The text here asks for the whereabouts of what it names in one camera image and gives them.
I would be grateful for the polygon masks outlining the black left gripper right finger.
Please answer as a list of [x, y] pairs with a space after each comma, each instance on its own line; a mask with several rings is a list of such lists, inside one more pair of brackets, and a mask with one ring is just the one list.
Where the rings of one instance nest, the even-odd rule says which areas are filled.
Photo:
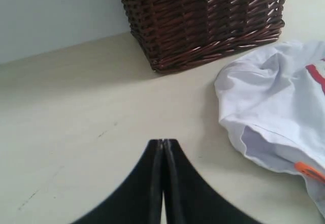
[[162, 144], [167, 223], [256, 223], [254, 218], [229, 203], [201, 177], [177, 140], [166, 139]]

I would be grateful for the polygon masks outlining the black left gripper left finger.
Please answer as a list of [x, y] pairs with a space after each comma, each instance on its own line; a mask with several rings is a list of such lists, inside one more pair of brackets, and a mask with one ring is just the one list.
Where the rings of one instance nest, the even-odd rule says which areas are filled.
[[163, 161], [163, 142], [150, 140], [124, 182], [74, 223], [160, 223]]

